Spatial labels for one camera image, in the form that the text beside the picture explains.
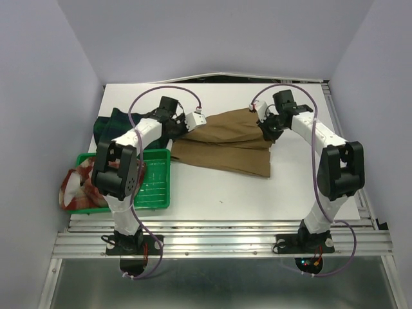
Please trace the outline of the tan pleated skirt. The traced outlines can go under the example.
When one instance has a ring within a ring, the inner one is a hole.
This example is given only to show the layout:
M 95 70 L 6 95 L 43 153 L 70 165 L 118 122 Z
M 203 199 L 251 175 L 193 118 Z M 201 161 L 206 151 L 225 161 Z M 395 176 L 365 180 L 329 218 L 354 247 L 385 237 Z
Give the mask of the tan pleated skirt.
M 175 140 L 173 160 L 220 171 L 269 178 L 270 147 L 249 109 L 207 117 L 207 124 Z

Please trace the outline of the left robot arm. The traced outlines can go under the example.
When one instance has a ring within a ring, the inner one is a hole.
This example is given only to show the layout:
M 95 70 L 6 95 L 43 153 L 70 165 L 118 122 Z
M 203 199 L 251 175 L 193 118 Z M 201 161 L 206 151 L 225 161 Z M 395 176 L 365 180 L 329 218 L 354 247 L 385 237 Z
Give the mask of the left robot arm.
M 142 224 L 134 207 L 144 179 L 143 152 L 156 140 L 168 141 L 173 133 L 187 132 L 185 114 L 176 115 L 180 106 L 178 100 L 162 97 L 158 107 L 138 122 L 128 113 L 131 129 L 126 133 L 98 143 L 91 183 L 106 201 L 115 224 L 112 235 L 102 236 L 109 256 L 134 255 L 144 245 Z

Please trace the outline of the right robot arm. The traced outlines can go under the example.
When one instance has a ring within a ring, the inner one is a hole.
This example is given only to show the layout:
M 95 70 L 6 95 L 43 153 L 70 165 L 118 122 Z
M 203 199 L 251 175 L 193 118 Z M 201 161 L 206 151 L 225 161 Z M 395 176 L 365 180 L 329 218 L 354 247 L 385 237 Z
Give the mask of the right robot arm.
M 257 126 L 265 140 L 275 142 L 287 129 L 311 147 L 314 206 L 295 234 L 276 236 L 276 254 L 311 254 L 334 251 L 330 227 L 346 202 L 365 184 L 364 148 L 349 142 L 325 126 L 316 106 L 299 105 L 290 90 L 279 91 L 273 104 L 254 100 L 249 110 L 257 114 Z

